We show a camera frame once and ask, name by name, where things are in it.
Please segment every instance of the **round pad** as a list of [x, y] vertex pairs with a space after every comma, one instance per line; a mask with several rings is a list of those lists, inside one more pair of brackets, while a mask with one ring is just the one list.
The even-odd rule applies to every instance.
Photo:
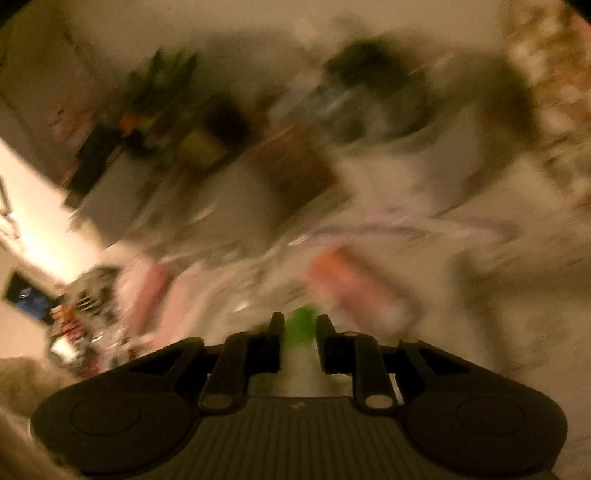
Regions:
[[419, 450], [472, 475], [520, 475], [551, 466], [566, 438], [564, 414], [548, 397], [524, 393], [425, 392], [407, 408]]
[[83, 475], [127, 476], [164, 462], [179, 449], [187, 439], [191, 415], [173, 392], [115, 394], [72, 388], [44, 402], [31, 425], [51, 452]]
[[138, 419], [138, 407], [125, 398], [88, 400], [72, 412], [74, 427], [89, 435], [116, 435], [132, 428]]
[[484, 436], [509, 435], [519, 430], [525, 415], [506, 398], [480, 397], [466, 400], [457, 409], [457, 419], [468, 430]]

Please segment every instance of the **orange object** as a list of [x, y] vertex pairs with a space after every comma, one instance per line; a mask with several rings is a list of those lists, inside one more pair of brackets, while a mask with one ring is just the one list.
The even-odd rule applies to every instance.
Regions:
[[131, 135], [139, 123], [139, 115], [134, 111], [125, 112], [119, 120], [119, 130], [125, 137]]
[[330, 249], [316, 257], [306, 283], [314, 297], [335, 305], [370, 335], [401, 335], [418, 318], [410, 294], [349, 248]]

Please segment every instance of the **screw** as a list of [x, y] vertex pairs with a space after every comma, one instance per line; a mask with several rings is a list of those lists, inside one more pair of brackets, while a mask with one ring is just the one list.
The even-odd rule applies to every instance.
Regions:
[[370, 395], [365, 399], [365, 404], [373, 410], [386, 410], [394, 405], [394, 400], [387, 395]]
[[209, 410], [224, 410], [232, 405], [232, 399], [227, 395], [206, 395], [201, 400], [201, 405]]

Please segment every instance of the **ribbed plastic surface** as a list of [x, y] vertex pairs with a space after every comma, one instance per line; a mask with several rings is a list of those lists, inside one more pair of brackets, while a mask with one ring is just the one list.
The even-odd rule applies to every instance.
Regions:
[[[251, 398], [203, 420], [176, 457], [137, 480], [462, 479], [423, 459], [396, 423], [348, 398]], [[542, 473], [531, 480], [553, 478]]]

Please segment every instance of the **green object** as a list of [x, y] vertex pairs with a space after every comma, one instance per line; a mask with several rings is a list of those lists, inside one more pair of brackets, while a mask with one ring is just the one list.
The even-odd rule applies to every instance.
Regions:
[[283, 341], [286, 346], [305, 345], [316, 338], [316, 308], [306, 305], [296, 309], [285, 321]]
[[196, 66], [196, 54], [187, 56], [181, 50], [165, 55], [158, 50], [147, 69], [136, 70], [129, 76], [125, 107], [146, 116], [160, 113], [170, 102], [187, 94]]

